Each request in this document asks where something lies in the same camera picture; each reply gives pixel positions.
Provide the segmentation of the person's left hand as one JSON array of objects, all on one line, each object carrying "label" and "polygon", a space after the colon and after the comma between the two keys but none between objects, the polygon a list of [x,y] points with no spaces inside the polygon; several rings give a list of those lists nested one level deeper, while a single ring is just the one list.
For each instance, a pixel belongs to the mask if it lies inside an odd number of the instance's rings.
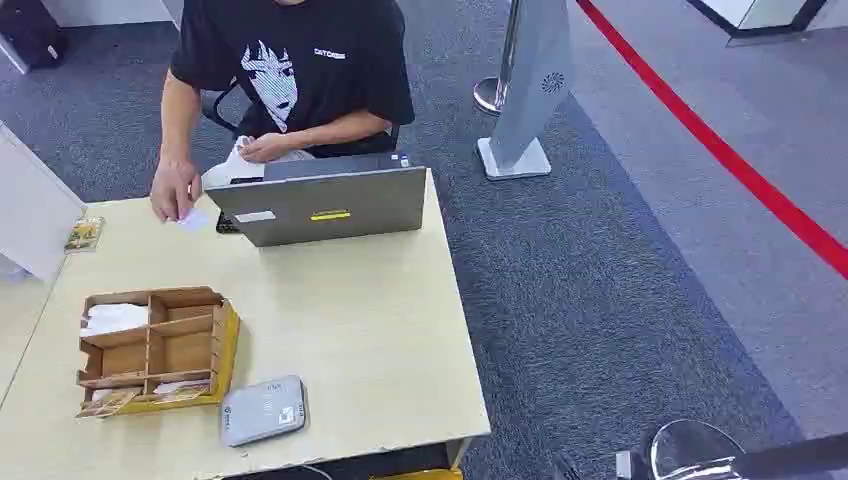
[{"label": "person's left hand", "polygon": [[285,134],[267,133],[260,137],[246,137],[237,146],[239,155],[250,163],[268,163],[296,149]]}]

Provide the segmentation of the person's right hand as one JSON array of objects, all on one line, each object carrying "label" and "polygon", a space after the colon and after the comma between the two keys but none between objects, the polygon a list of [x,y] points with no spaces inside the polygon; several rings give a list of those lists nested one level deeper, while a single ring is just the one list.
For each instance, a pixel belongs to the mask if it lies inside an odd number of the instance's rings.
[{"label": "person's right hand", "polygon": [[162,157],[157,165],[150,201],[161,221],[184,220],[201,193],[201,177],[188,158]]}]

